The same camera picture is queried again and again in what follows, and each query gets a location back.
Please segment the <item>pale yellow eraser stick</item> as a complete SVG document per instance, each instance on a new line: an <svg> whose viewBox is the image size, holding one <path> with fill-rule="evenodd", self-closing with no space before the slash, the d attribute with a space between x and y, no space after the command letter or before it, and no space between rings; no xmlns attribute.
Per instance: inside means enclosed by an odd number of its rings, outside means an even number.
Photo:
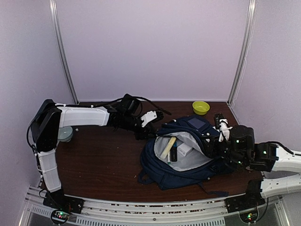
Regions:
<svg viewBox="0 0 301 226"><path fill-rule="evenodd" d="M169 154L169 152L170 152L170 150L171 150L171 148L172 148L172 146L174 145L175 142L176 142L176 137L171 137L169 139L164 151L160 155L161 159L165 159L168 156L168 154Z"/></svg>

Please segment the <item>white power adapter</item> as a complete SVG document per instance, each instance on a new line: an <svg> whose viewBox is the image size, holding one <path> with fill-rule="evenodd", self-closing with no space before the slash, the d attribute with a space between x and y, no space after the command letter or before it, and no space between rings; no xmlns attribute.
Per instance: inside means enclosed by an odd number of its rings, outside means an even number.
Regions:
<svg viewBox="0 0 301 226"><path fill-rule="evenodd" d="M182 143L181 145L179 145L177 147L177 152L179 154L181 154L182 156L186 156L187 154L189 154L191 151L193 150L193 147L185 144L185 143Z"/></svg>

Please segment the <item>blue cap black marker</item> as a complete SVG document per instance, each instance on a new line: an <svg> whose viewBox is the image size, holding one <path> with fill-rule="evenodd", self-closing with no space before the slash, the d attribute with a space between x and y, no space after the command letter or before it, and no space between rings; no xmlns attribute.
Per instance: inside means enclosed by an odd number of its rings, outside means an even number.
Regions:
<svg viewBox="0 0 301 226"><path fill-rule="evenodd" d="M167 154L167 163L171 164L172 162L177 162L178 158L177 158L177 148L176 147L172 147L169 151L169 153Z"/></svg>

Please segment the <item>navy blue student backpack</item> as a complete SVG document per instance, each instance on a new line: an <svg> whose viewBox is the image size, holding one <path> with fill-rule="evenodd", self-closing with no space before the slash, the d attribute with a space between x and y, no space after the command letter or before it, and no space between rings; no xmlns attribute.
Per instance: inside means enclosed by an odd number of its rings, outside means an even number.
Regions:
<svg viewBox="0 0 301 226"><path fill-rule="evenodd" d="M217 135L218 131L202 116L184 116L164 123L155 138L144 146L140 163L142 171L137 177L140 184L156 183L161 190L176 189L185 186L202 186L204 181L217 175L227 175L234 172L222 157L209 158L204 155L201 136ZM176 137L172 147L185 143L193 150L186 156L177 152L177 162L167 163L167 157L161 159L169 139Z"/></svg>

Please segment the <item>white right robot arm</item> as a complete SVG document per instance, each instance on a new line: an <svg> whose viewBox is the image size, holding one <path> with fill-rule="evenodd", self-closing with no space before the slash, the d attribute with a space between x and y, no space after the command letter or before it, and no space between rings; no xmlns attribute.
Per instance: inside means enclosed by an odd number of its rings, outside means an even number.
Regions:
<svg viewBox="0 0 301 226"><path fill-rule="evenodd" d="M219 128L217 135L201 136L205 155L209 158L222 157L231 163L254 171L289 171L292 176L276 179L251 180L241 204L250 208L260 198L300 192L301 155L278 141L256 143L251 127L238 125Z"/></svg>

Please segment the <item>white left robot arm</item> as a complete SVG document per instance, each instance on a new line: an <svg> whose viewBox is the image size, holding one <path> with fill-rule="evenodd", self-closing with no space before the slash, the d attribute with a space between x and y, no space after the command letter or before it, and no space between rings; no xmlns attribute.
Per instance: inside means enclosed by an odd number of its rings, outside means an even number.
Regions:
<svg viewBox="0 0 301 226"><path fill-rule="evenodd" d="M30 122L26 134L32 135L28 145L37 157L38 169L50 192L49 201L57 209L67 206L62 195L61 181L55 158L59 136L73 126L113 127L132 131L137 140L148 139L156 134L153 123L163 118L165 110L135 114L142 107L143 97L125 94L122 98L96 105L67 105L46 99Z"/></svg>

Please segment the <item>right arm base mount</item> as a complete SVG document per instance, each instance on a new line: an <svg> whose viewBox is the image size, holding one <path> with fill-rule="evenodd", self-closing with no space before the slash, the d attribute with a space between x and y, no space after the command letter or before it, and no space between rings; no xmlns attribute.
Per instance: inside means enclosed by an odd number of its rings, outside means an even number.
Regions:
<svg viewBox="0 0 301 226"><path fill-rule="evenodd" d="M265 204L262 197L261 183L263 179L253 179L248 182L244 194L225 199L225 205L228 213L243 211Z"/></svg>

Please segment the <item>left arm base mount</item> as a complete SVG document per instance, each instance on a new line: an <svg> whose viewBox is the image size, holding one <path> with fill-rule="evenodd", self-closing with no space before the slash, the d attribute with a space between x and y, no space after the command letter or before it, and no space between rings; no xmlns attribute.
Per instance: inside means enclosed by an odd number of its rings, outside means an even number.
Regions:
<svg viewBox="0 0 301 226"><path fill-rule="evenodd" d="M42 197L41 193L43 191L46 192L45 196L43 197L43 205L62 210L66 213L81 213L84 205L83 199L66 196L63 188L60 188L54 192L50 192L46 188L43 188L41 191L39 191L40 197Z"/></svg>

